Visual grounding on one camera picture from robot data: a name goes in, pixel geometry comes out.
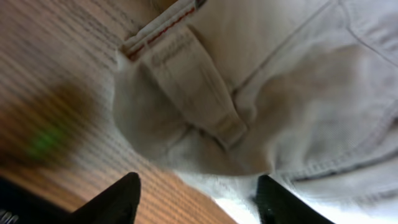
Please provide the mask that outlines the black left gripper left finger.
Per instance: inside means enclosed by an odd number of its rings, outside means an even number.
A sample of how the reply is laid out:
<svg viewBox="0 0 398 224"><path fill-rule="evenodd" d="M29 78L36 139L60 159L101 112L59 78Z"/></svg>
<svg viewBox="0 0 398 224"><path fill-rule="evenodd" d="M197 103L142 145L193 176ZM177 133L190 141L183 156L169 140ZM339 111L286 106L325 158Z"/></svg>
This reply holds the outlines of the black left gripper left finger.
<svg viewBox="0 0 398 224"><path fill-rule="evenodd" d="M141 197L141 180L126 174L70 215L71 224L134 224Z"/></svg>

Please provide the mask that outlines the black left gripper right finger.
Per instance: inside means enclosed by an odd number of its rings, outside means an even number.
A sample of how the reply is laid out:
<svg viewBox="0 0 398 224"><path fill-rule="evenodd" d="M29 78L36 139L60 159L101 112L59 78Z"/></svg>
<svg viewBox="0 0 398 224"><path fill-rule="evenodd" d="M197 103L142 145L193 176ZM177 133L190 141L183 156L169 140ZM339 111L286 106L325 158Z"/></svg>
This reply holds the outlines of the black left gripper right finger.
<svg viewBox="0 0 398 224"><path fill-rule="evenodd" d="M268 175L258 178L254 202L262 224L333 224Z"/></svg>

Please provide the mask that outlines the beige khaki shorts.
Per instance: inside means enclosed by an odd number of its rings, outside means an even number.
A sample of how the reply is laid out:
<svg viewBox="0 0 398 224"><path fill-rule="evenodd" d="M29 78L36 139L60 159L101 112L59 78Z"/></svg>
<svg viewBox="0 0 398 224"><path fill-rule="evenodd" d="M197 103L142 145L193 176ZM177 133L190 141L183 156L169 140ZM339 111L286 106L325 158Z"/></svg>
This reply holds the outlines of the beige khaki shorts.
<svg viewBox="0 0 398 224"><path fill-rule="evenodd" d="M268 175L334 223L397 222L397 1L177 1L116 54L133 150L238 223Z"/></svg>

